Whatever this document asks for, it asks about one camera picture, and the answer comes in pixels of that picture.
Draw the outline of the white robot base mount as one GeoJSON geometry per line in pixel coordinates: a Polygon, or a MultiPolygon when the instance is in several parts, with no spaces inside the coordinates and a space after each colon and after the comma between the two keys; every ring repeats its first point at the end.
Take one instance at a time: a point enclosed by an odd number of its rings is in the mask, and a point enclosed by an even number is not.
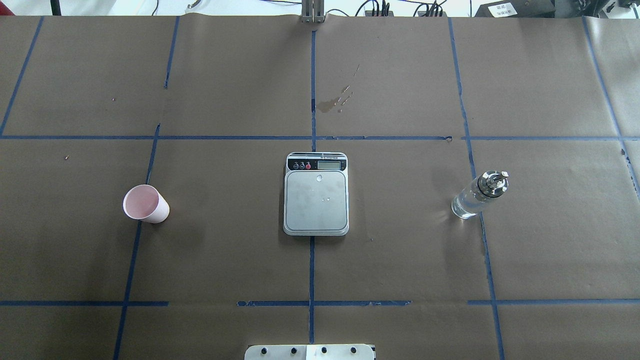
{"type": "Polygon", "coordinates": [[[265,344],[252,345],[245,360],[375,360],[374,345],[346,344],[265,344]]]}

